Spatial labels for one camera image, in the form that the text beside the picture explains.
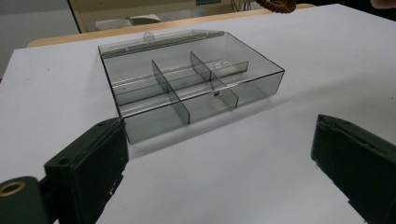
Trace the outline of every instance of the transparent organizer tray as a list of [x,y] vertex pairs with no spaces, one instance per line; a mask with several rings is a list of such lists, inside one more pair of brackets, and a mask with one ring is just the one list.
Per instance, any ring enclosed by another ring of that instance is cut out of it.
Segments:
[[274,95],[285,72],[221,31],[148,32],[99,51],[132,144]]

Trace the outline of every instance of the gray wall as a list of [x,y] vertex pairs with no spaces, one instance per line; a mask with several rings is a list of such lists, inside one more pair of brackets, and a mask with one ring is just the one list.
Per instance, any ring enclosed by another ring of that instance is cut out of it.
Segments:
[[14,49],[33,40],[78,34],[67,0],[0,0],[0,77]]

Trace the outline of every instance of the brown rope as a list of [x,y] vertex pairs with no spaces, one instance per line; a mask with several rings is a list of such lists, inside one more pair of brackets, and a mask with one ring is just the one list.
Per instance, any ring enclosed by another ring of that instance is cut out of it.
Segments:
[[256,0],[256,2],[260,6],[278,13],[291,13],[296,9],[295,0]]

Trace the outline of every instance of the person's hand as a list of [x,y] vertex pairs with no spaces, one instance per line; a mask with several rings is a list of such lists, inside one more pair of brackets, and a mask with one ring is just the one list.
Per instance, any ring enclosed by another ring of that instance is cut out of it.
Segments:
[[375,8],[390,8],[396,7],[396,0],[371,0]]

